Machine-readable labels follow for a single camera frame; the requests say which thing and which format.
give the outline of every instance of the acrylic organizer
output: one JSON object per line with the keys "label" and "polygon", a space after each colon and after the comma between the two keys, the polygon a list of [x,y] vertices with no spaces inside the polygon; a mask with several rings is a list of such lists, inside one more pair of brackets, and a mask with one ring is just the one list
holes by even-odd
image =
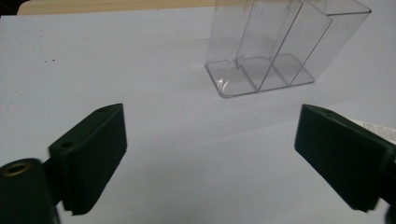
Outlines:
{"label": "acrylic organizer", "polygon": [[217,0],[205,68],[223,97],[313,83],[370,12],[355,0]]}

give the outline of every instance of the clear plastic container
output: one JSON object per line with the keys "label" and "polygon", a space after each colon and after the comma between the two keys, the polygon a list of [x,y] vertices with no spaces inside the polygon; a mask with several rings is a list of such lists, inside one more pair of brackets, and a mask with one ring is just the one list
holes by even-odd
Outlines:
{"label": "clear plastic container", "polygon": [[355,0],[217,0],[205,68],[223,97],[313,83],[370,13]]}

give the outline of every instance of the transparent compartment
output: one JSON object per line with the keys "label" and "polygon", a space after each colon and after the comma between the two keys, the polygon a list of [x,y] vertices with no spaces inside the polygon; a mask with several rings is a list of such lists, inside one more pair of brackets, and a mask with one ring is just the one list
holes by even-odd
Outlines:
{"label": "transparent compartment", "polygon": [[315,82],[370,12],[355,0],[217,0],[205,68],[223,97]]}

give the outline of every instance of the white table surface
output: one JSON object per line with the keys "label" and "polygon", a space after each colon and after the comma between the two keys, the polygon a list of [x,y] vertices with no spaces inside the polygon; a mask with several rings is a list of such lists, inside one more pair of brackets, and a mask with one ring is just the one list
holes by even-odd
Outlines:
{"label": "white table surface", "polygon": [[58,206],[64,224],[382,223],[385,202],[351,210],[293,148],[301,104],[396,127],[396,1],[363,4],[316,84],[232,100],[204,69],[211,7],[2,17],[0,164],[44,161],[124,103],[128,151],[88,215]]}

